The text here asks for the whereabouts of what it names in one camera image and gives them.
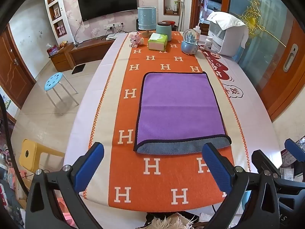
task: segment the power outlet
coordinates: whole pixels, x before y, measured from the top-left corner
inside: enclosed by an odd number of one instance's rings
[[[113,24],[116,28],[119,28],[121,27],[121,23],[120,22],[116,22],[116,23],[112,23],[112,24],[108,24],[108,25],[104,25],[104,29],[110,29],[110,27],[113,27]]]

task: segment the purple towel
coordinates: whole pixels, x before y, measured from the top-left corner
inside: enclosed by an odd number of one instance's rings
[[[206,73],[144,76],[134,151],[173,155],[231,144]]]

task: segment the glass globe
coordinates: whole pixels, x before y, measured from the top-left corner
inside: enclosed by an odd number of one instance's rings
[[[183,40],[189,44],[197,44],[200,38],[200,34],[194,29],[187,29],[183,33]]]

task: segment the pink plush toy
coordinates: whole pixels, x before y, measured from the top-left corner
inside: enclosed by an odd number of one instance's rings
[[[130,38],[130,47],[134,47],[134,48],[138,48],[138,45],[143,45],[144,44],[144,39],[140,38],[139,33],[137,32],[137,34],[131,34],[129,36]]]

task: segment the lamp base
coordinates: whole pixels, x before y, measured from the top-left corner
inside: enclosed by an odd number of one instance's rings
[[[146,30],[145,32],[141,33],[141,36],[144,38],[149,38],[152,34],[152,31]]]

